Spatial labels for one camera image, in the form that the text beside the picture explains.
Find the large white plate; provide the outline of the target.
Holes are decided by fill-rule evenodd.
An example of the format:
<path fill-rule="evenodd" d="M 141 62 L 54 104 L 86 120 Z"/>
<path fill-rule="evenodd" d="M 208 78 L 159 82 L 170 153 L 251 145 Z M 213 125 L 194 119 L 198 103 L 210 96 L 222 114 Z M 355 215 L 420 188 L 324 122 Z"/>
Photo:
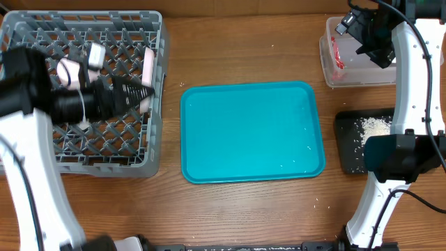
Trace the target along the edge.
<path fill-rule="evenodd" d="M 143 71 L 141 75 L 141 83 L 144 86 L 152 87 L 152 78 L 153 78 L 153 64 L 155 59 L 155 53 L 149 47 L 145 48 L 144 51 L 144 63 L 143 63 Z M 149 110 L 151 98 L 145 98 L 140 102 L 140 113 L 146 113 Z"/>

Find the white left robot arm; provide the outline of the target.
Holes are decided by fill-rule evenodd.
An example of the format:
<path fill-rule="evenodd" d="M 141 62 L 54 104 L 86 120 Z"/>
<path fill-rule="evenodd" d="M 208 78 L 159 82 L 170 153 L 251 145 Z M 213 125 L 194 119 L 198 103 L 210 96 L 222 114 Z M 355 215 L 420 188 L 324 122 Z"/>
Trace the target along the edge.
<path fill-rule="evenodd" d="M 2 56 L 1 161 L 13 198 L 21 250 L 151 250 L 142 235 L 87 240 L 56 166 L 53 127 L 125 114 L 154 89 L 115 76 L 80 89 L 53 89 L 47 55 L 20 46 Z"/>

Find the red snack wrapper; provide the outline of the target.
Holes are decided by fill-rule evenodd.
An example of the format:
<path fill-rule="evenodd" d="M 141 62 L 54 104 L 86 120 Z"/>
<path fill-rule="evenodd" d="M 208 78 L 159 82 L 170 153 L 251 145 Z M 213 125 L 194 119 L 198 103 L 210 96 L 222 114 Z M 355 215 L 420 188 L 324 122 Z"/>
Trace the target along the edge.
<path fill-rule="evenodd" d="M 331 42 L 332 42 L 332 49 L 333 49 L 336 66 L 338 67 L 338 69 L 343 70 L 345 68 L 345 64 L 341 60 L 340 53 L 339 53 L 339 46 L 333 36 L 331 37 Z M 332 78 L 333 78 L 333 80 L 341 80 L 342 75 L 343 75 L 343 73 L 340 73 L 338 70 L 335 70 L 333 72 Z"/>

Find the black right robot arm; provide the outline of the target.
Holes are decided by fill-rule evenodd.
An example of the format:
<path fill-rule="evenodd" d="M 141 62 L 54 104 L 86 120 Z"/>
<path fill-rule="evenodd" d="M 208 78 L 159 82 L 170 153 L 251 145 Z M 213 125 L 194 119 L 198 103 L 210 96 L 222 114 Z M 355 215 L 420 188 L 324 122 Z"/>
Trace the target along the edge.
<path fill-rule="evenodd" d="M 419 175 L 445 166 L 445 123 L 440 106 L 444 1 L 379 1 L 352 5 L 337 25 L 381 68 L 396 63 L 396 105 L 388 135 L 364 145 L 367 184 L 333 250 L 396 250 L 383 232 L 400 197 Z"/>

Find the small pink bowl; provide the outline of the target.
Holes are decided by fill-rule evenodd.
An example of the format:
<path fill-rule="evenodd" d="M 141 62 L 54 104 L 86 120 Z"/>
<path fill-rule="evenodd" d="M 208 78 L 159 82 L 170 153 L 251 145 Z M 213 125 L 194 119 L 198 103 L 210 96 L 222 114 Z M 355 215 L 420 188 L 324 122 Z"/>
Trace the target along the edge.
<path fill-rule="evenodd" d="M 93 70 L 81 61 L 69 59 L 67 56 L 59 60 L 56 73 L 61 86 L 74 90 L 86 88 L 90 82 L 98 79 L 100 72 Z"/>

